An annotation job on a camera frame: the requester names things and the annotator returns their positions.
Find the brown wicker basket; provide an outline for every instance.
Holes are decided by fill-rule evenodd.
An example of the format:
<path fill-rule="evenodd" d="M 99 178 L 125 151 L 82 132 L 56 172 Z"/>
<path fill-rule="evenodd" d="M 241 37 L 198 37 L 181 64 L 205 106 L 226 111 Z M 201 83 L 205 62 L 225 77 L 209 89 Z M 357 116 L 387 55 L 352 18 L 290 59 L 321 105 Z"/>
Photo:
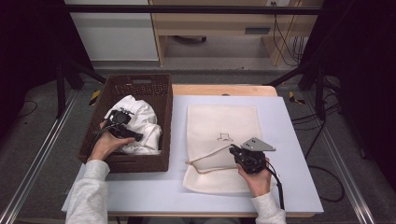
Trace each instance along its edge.
<path fill-rule="evenodd" d="M 90 127 L 86 133 L 78 158 L 86 162 L 94 131 L 99 129 L 99 123 L 107 111 L 119 100 L 132 95 L 136 100 L 144 100 L 154 109 L 158 125 L 163 134 L 160 137 L 159 155 L 120 155 L 111 154 L 106 162 L 110 173 L 141 173 L 165 172 L 169 167 L 169 151 L 171 137 L 171 118 L 173 105 L 172 81 L 170 75 L 129 75 L 109 76 L 105 88 L 96 103 Z"/>

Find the cabinet door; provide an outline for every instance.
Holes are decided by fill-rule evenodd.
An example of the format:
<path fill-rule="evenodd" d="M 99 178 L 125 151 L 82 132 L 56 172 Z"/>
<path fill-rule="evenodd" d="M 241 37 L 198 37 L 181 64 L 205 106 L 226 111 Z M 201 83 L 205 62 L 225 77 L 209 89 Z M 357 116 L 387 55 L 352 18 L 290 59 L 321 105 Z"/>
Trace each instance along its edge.
<path fill-rule="evenodd" d="M 147 5 L 147 0 L 65 0 L 66 4 Z M 71 13 L 92 61 L 158 61 L 149 13 Z"/>

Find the white sleeve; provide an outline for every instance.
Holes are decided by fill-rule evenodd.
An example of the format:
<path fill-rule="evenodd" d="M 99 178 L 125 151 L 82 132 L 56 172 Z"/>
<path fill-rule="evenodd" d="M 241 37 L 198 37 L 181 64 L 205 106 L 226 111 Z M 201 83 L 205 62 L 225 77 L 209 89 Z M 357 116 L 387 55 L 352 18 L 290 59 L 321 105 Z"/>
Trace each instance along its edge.
<path fill-rule="evenodd" d="M 275 199 L 271 192 L 252 198 L 251 201 L 259 214 L 256 218 L 256 224 L 286 223 L 286 213 L 276 207 Z"/>
<path fill-rule="evenodd" d="M 107 183 L 110 170 L 104 161 L 88 161 L 84 177 L 75 183 L 66 223 L 107 223 Z"/>

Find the white table surface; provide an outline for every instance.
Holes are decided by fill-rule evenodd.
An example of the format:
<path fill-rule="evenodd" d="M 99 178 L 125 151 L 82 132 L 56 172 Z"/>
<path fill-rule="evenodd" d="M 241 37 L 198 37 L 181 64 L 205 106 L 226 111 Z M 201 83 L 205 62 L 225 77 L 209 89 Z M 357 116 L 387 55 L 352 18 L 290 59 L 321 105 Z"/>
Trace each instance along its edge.
<path fill-rule="evenodd" d="M 288 216 L 312 216 L 323 208 L 306 165 L 303 152 L 281 97 L 174 96 L 169 170 L 160 173 L 110 174 L 108 212 L 130 216 L 255 216 L 249 193 L 203 194 L 185 189 L 183 178 L 188 159 L 186 144 L 188 105 L 255 105 L 262 140 L 276 152 L 265 152 L 280 175 Z M 82 178 L 82 164 L 76 181 Z M 277 188 L 271 191 L 278 203 Z M 67 211 L 69 196 L 62 211 Z"/>

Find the black horizontal bar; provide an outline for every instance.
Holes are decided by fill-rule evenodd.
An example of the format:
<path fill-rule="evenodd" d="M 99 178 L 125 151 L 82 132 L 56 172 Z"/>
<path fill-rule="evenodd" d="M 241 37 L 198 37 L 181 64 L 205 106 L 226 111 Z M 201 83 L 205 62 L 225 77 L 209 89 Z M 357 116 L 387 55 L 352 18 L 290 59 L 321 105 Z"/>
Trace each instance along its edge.
<path fill-rule="evenodd" d="M 234 6 L 141 6 L 141 5 L 65 5 L 39 6 L 86 13 L 194 13 L 194 14 L 272 14 L 322 15 L 338 12 L 321 7 L 234 7 Z"/>

